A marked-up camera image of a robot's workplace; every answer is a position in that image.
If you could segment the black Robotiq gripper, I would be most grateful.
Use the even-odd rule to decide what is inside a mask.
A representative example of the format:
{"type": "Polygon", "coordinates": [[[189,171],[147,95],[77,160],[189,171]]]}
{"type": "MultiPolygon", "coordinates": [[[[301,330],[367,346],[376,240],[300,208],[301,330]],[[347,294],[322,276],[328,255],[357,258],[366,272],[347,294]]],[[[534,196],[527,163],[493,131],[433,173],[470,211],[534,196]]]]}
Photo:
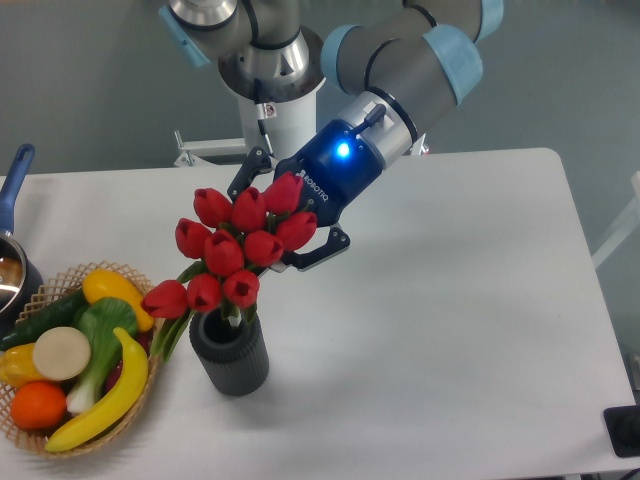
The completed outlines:
{"type": "MultiPolygon", "coordinates": [[[[400,104],[382,91],[365,91],[292,157],[279,161],[274,177],[287,172],[300,177],[299,205],[316,214],[318,226],[331,227],[323,245],[306,253],[285,252],[269,269],[304,272],[348,250],[350,237],[337,223],[342,211],[414,141],[414,125],[400,104]]],[[[254,147],[227,189],[230,200],[257,176],[272,172],[273,165],[262,147],[254,147]]]]}

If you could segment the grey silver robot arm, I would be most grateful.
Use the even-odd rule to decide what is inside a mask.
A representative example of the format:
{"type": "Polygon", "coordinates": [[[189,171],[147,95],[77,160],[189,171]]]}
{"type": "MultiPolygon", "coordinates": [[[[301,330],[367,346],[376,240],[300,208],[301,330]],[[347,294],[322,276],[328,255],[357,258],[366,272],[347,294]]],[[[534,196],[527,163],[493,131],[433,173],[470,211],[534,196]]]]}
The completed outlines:
{"type": "Polygon", "coordinates": [[[243,154],[231,197],[261,174],[299,175],[301,203],[329,237],[275,269],[307,270],[348,248],[344,208],[401,156],[421,153],[425,133],[478,84],[476,44],[503,11],[500,1],[407,1],[374,26],[320,38],[295,1],[168,1],[167,30],[193,65],[217,65],[243,128],[238,140],[180,143],[180,156],[243,154]]]}

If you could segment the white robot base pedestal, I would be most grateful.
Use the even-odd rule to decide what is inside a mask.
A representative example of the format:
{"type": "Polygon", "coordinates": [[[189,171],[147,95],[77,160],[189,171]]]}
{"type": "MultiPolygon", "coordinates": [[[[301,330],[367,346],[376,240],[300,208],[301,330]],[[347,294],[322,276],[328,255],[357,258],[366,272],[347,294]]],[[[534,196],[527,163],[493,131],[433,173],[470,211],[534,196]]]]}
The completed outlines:
{"type": "Polygon", "coordinates": [[[257,104],[235,94],[243,136],[241,138],[183,142],[175,131],[179,155],[176,167],[221,163],[222,157],[246,156],[256,146],[276,159],[291,157],[316,134],[316,97],[313,90],[298,99],[257,104]]]}

